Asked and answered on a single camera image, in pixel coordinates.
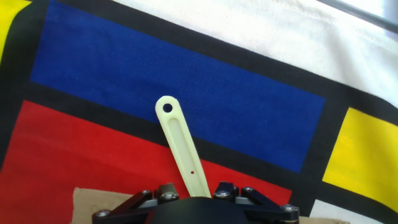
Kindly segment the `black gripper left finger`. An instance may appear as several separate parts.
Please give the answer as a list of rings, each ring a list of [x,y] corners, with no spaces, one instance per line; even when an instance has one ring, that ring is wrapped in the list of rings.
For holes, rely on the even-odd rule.
[[[116,208],[102,209],[91,216],[92,224],[142,224],[158,205],[179,199],[173,183],[160,185],[155,190],[142,190]]]

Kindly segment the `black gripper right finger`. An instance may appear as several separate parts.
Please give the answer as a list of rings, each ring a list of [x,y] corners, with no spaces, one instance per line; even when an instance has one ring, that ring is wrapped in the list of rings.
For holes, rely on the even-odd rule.
[[[220,182],[213,199],[223,200],[238,208],[250,222],[299,224],[299,208],[291,204],[278,205],[255,188],[239,188],[231,182]]]

